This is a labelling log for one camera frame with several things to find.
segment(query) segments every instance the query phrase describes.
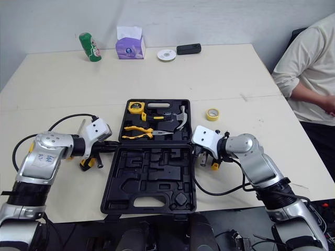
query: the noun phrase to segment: black pants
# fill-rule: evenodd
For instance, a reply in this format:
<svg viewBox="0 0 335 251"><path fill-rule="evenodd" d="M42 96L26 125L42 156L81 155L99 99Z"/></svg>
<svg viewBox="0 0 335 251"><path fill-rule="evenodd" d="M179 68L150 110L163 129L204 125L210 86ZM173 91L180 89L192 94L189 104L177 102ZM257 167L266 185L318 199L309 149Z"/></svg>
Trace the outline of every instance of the black pants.
<svg viewBox="0 0 335 251"><path fill-rule="evenodd" d="M335 181L335 127L308 122L301 125Z"/></svg>

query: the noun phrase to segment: robotic arm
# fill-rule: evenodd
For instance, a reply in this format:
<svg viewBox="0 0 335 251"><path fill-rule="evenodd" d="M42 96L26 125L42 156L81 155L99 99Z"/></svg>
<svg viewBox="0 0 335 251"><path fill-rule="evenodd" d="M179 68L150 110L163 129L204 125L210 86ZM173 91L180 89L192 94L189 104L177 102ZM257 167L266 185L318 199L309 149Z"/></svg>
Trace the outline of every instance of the robotic arm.
<svg viewBox="0 0 335 251"><path fill-rule="evenodd" d="M228 137L197 126L192 143L203 147L214 159L238 158L242 172L262 200L270 219L279 251L327 250L326 238L305 204L294 198L285 178L263 147L251 134Z"/></svg>
<svg viewBox="0 0 335 251"><path fill-rule="evenodd" d="M33 250L41 234L45 202L60 161L72 156L87 159L98 152L113 152L115 145L104 141L111 130L103 119L89 124L81 136L44 132L38 134L24 159L9 198L0 209L0 249Z"/></svg>

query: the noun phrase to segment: green bottle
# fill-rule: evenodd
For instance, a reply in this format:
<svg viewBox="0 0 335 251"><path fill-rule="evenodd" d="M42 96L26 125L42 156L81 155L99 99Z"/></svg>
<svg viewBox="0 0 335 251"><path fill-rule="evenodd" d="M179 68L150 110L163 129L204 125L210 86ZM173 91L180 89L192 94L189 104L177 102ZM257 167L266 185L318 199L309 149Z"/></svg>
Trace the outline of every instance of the green bottle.
<svg viewBox="0 0 335 251"><path fill-rule="evenodd" d="M93 40L91 34L84 32L79 35L80 43L92 62L99 61L101 59L100 50L97 48L95 41Z"/></svg>

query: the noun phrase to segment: yellow tape roll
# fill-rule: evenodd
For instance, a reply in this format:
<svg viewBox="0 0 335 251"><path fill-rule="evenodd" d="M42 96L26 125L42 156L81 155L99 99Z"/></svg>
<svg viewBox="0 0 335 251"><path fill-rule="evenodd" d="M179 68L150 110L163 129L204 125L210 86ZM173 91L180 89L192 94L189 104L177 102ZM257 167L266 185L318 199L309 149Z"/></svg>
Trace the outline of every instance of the yellow tape roll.
<svg viewBox="0 0 335 251"><path fill-rule="evenodd" d="M206 111L206 119L209 121L216 121L219 118L219 111L215 108Z"/></svg>

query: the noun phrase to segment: pliers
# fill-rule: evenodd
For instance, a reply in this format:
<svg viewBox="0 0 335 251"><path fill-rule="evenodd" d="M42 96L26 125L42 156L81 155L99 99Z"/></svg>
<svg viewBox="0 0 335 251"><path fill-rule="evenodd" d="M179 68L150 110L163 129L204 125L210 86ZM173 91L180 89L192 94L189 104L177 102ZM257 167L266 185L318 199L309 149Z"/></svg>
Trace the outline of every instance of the pliers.
<svg viewBox="0 0 335 251"><path fill-rule="evenodd" d="M134 140L134 139L142 138L144 136L147 136L148 138L152 139L156 135L173 134L173 132L154 131L152 128L145 129L143 127L137 127L135 125L132 125L130 127L124 127L124 130L127 131L127 132L128 131L132 131L132 130L144 132L144 134L141 134L141 135L138 135L138 136L134 136L134 137L122 136L123 139L129 139L129 140Z"/></svg>

